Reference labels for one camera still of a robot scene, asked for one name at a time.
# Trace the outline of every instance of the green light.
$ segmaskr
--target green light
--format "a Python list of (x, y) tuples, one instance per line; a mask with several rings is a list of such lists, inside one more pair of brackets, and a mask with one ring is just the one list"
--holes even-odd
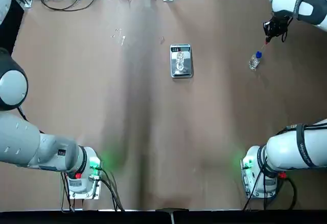
[(101, 167), (101, 161), (97, 157), (90, 157), (90, 168), (94, 168), (93, 170), (93, 175), (98, 176), (99, 171), (95, 168), (100, 168)]
[(243, 159), (244, 165), (248, 167), (252, 167), (253, 160), (254, 160), (253, 156), (246, 156)]

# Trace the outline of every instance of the black cable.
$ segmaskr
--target black cable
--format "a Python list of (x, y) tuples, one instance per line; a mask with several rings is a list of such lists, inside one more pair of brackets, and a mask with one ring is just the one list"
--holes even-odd
[(264, 210), (267, 208), (267, 195), (266, 195), (266, 175), (265, 172), (263, 171), (264, 175)]
[(291, 24), (291, 22), (293, 21), (293, 18), (291, 17), (288, 22), (287, 22), (287, 28), (286, 31), (282, 34), (282, 42), (284, 43), (286, 41), (287, 38), (287, 31), (288, 31), (288, 26)]
[(64, 12), (74, 12), (74, 11), (81, 11), (81, 10), (84, 10), (86, 8), (88, 8), (90, 5), (92, 5), (92, 3), (95, 1), (95, 0), (92, 0), (87, 6), (85, 7), (82, 7), (82, 8), (79, 8), (79, 9), (72, 9), (72, 10), (69, 10), (69, 8), (71, 8), (72, 6), (74, 6), (76, 3), (77, 3), (78, 0), (75, 0), (75, 2), (73, 2), (71, 5), (69, 5), (68, 7), (65, 7), (65, 8), (54, 8), (54, 7), (51, 7), (49, 5), (47, 5), (44, 0), (41, 0), (41, 3), (46, 6), (47, 8), (51, 9), (51, 10), (54, 10), (54, 11), (64, 11)]
[(291, 203), (290, 207), (288, 208), (288, 210), (293, 210), (293, 208), (296, 204), (296, 201), (297, 201), (297, 189), (296, 189), (295, 183), (290, 178), (288, 178), (288, 177), (285, 178), (285, 181), (288, 181), (293, 188), (293, 199), (292, 199), (292, 203)]
[(277, 187), (276, 187), (276, 192), (275, 196), (271, 197), (269, 200), (266, 202), (266, 209), (269, 207), (269, 205), (277, 198), (279, 192), (281, 191), (281, 188), (283, 186), (284, 179), (278, 178), (277, 180)]
[(112, 194), (115, 194), (116, 195), (117, 205), (119, 206), (120, 209), (123, 209), (123, 205), (122, 205), (122, 202), (121, 202), (120, 197), (119, 197), (119, 194), (118, 194), (117, 182), (116, 182), (116, 179), (114, 178), (114, 175), (112, 174), (112, 172), (110, 172), (111, 177), (113, 179), (113, 182), (112, 182), (112, 180), (109, 178), (107, 172), (104, 169), (102, 169), (102, 168), (101, 168), (101, 171), (103, 171), (104, 174), (106, 175), (106, 177), (108, 179), (108, 182), (109, 182), (109, 185), (110, 186), (113, 185), (114, 193), (112, 193)]
[[(111, 181), (110, 181), (110, 178), (109, 178), (109, 176), (108, 176), (108, 174), (107, 174), (107, 172), (106, 172), (105, 170), (103, 170), (103, 169), (101, 169), (101, 171), (103, 171), (104, 174), (106, 174), (106, 177), (107, 177), (108, 181), (110, 182), (110, 185), (112, 185), (112, 184), (111, 184)], [(114, 201), (113, 192), (111, 192), (111, 199), (112, 199), (112, 205), (113, 205), (113, 208), (114, 208), (115, 211), (117, 211), (118, 203), (116, 203), (116, 202)]]
[[(110, 186), (110, 185), (109, 185), (105, 180), (100, 179), (100, 181), (103, 182), (103, 183), (106, 185), (106, 187), (109, 189), (109, 191), (110, 191), (111, 193), (113, 193), (112, 187), (111, 187), (111, 186)], [(120, 210), (121, 210), (121, 211), (125, 211), (125, 210), (123, 209), (123, 207), (119, 204), (119, 202), (118, 202), (117, 197), (115, 196), (115, 194), (112, 194), (112, 197), (113, 197), (114, 201), (118, 204), (118, 207), (120, 208)]]
[(62, 202), (61, 202), (61, 211), (62, 211), (62, 212), (64, 212), (63, 209), (62, 209), (62, 208), (63, 208), (64, 193), (66, 193), (67, 202), (68, 202), (68, 204), (69, 204), (69, 211), (72, 210), (71, 199), (69, 198), (69, 185), (67, 185), (67, 189), (68, 189), (68, 190), (67, 190), (67, 189), (66, 189), (66, 183), (68, 183), (68, 181), (67, 181), (66, 176), (64, 176), (63, 174), (64, 174), (63, 172), (60, 173), (60, 175), (61, 175), (61, 180), (62, 180), (62, 184), (63, 184), (63, 188), (64, 188), (63, 193), (62, 193)]
[(17, 110), (18, 110), (19, 114), (21, 115), (21, 117), (22, 117), (24, 120), (26, 120), (27, 122), (29, 122), (29, 121), (27, 120), (25, 114), (23, 113), (21, 107), (18, 107)]
[(249, 204), (249, 202), (250, 202), (250, 200), (251, 200), (251, 198), (252, 198), (252, 196), (253, 196), (253, 193), (254, 193), (254, 190), (255, 190), (255, 186), (256, 186), (257, 183), (258, 183), (258, 180), (259, 180), (259, 178), (260, 178), (260, 175), (261, 175), (261, 173), (262, 173), (264, 167), (265, 167), (265, 166), (262, 167), (262, 169), (260, 170), (258, 176), (256, 177), (256, 180), (255, 180), (255, 183), (254, 183), (254, 186), (253, 186), (252, 192), (251, 192), (251, 194), (250, 194), (250, 196), (249, 196), (249, 199), (247, 200), (246, 204), (245, 204), (244, 207), (243, 207), (243, 211), (246, 210), (246, 207), (248, 206), (248, 204)]

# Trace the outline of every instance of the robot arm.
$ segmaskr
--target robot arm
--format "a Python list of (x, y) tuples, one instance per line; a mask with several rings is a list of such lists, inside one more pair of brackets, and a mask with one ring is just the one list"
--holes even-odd
[(28, 121), (7, 112), (18, 108), (27, 93), (28, 80), (23, 69), (0, 48), (0, 161), (63, 171), (73, 198), (99, 197), (102, 163), (92, 148), (78, 146), (62, 136), (43, 134)]
[(252, 146), (241, 160), (243, 185), (248, 197), (273, 197), (280, 171), (327, 166), (327, 119), (308, 126), (287, 126), (266, 145)]
[(284, 42), (293, 18), (327, 31), (327, 0), (269, 0), (273, 17), (263, 24), (266, 42), (282, 35)]

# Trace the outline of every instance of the table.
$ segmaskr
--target table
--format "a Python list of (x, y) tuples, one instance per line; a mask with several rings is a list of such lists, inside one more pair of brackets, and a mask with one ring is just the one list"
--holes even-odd
[[(70, 13), (35, 1), (12, 55), (29, 79), (23, 109), (46, 133), (106, 156), (106, 169), (107, 154), (119, 155), (113, 172), (126, 209), (241, 209), (247, 150), (327, 115), (320, 29), (293, 21), (286, 42), (272, 40), (258, 70), (249, 69), (270, 12), (268, 0), (98, 0)], [(191, 79), (170, 77), (172, 43), (192, 46)], [(0, 174), (0, 210), (60, 209), (58, 173), (0, 164)], [(327, 209), (325, 170), (288, 174), (297, 209)], [(285, 185), (271, 208), (291, 198)], [(110, 194), (102, 189), (84, 208), (112, 208)]]

